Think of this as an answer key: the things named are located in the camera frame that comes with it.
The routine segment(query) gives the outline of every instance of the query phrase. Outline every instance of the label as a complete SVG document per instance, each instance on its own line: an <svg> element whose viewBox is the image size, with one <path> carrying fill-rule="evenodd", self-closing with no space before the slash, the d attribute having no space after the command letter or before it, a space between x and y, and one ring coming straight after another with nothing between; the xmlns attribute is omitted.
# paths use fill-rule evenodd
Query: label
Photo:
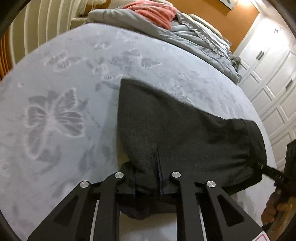
<svg viewBox="0 0 296 241"><path fill-rule="evenodd" d="M253 241L270 241L265 232L260 233Z"/></svg>

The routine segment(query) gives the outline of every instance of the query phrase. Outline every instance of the orange curtain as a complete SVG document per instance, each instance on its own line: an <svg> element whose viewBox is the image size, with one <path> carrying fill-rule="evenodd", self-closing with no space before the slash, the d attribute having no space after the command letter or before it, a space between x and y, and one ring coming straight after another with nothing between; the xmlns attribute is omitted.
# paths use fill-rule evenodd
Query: orange curtain
<svg viewBox="0 0 296 241"><path fill-rule="evenodd" d="M3 79L5 75L11 70L12 64L9 52L9 29L0 40L0 78Z"/></svg>

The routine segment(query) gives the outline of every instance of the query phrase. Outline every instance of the picture frame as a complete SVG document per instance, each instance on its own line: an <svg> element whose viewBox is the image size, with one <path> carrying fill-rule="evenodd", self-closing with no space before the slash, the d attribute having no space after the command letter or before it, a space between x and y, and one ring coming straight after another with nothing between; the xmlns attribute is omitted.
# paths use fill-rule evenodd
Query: picture frame
<svg viewBox="0 0 296 241"><path fill-rule="evenodd" d="M220 0L224 3L230 10L233 10L238 0Z"/></svg>

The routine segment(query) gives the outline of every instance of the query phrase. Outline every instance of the red blanket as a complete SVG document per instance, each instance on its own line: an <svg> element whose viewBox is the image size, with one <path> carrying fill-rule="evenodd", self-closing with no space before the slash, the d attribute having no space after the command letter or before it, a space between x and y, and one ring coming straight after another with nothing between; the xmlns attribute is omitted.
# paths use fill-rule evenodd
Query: red blanket
<svg viewBox="0 0 296 241"><path fill-rule="evenodd" d="M157 26L168 30L172 28L171 21L177 13L177 9L173 6L148 0L132 2L123 8L135 11Z"/></svg>

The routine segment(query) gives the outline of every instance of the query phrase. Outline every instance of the mattress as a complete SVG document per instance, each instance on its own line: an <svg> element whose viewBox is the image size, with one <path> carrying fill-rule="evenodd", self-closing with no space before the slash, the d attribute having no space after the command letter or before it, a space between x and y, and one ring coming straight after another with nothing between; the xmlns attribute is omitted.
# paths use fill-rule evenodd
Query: mattress
<svg viewBox="0 0 296 241"><path fill-rule="evenodd" d="M140 79L181 101L259 126L242 90L193 54L133 31L91 23L22 59L0 84L0 209L26 240L81 181L104 180L127 160L117 137L120 80ZM260 224L273 182L266 177L234 197ZM176 216L121 216L121 240L176 240Z"/></svg>

